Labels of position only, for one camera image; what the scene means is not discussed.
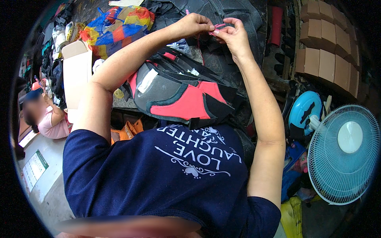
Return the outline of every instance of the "electric fan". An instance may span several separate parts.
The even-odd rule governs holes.
[[[331,112],[317,126],[308,150],[308,172],[316,192],[330,204],[346,205],[364,194],[377,163],[380,130],[359,105]]]

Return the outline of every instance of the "pink shirt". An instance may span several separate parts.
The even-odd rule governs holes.
[[[53,115],[53,108],[51,106],[46,108],[45,117],[38,125],[38,130],[41,135],[50,139],[60,139],[69,135],[69,129],[65,119],[60,121],[57,125],[51,125],[51,116]]]

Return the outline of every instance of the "poster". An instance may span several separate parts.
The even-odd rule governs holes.
[[[48,163],[42,157],[39,150],[37,150],[28,162],[26,162],[25,166],[22,168],[22,178],[28,194],[30,194],[34,185],[36,185],[38,179],[48,167]]]

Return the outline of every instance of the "fan hub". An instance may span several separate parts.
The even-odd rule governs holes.
[[[349,121],[342,125],[338,134],[338,142],[340,149],[346,153],[356,152],[362,143],[363,132],[361,126],[354,122]]]

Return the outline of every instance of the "orange bag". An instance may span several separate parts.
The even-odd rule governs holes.
[[[137,120],[135,124],[127,121],[121,130],[111,129],[111,144],[113,145],[117,141],[131,140],[136,134],[142,132],[143,124],[141,120]]]

